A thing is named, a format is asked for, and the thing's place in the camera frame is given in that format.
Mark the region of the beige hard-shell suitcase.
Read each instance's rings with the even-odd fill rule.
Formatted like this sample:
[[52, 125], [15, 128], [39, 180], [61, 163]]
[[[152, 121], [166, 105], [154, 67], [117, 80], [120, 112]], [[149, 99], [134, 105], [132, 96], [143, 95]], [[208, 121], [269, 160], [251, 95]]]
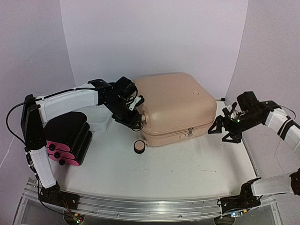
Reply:
[[135, 79], [144, 97], [141, 135], [149, 147], [163, 146], [207, 133], [215, 120], [217, 102], [187, 73], [152, 75]]

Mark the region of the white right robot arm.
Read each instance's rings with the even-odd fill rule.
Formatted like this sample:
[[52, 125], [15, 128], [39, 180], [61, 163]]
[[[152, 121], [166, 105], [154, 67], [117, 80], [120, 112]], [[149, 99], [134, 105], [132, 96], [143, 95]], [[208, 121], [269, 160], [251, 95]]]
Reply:
[[[227, 134], [223, 142], [240, 143], [242, 133], [257, 125], [264, 125], [273, 130], [291, 150], [300, 155], [300, 126], [286, 113], [286, 108], [274, 101], [259, 101], [252, 91], [246, 91], [237, 97], [232, 105], [223, 108], [223, 115], [215, 118], [208, 134]], [[300, 172], [289, 175], [278, 175], [266, 179], [257, 179], [250, 184], [250, 190], [244, 190], [236, 197], [236, 204], [247, 207], [255, 196], [300, 194]]]

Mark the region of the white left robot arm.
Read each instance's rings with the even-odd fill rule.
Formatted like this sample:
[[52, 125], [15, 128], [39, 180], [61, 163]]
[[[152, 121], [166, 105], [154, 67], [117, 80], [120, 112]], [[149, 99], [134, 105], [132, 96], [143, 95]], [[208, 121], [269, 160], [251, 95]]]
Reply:
[[33, 162], [34, 173], [46, 188], [44, 196], [53, 205], [63, 201], [63, 194], [55, 187], [57, 180], [53, 174], [46, 153], [45, 125], [58, 116], [91, 106], [104, 105], [112, 118], [134, 131], [143, 127], [142, 116], [137, 106], [144, 102], [136, 85], [126, 77], [116, 82], [102, 79], [88, 81], [80, 87], [63, 90], [48, 96], [28, 95], [23, 103], [21, 128], [24, 145]]

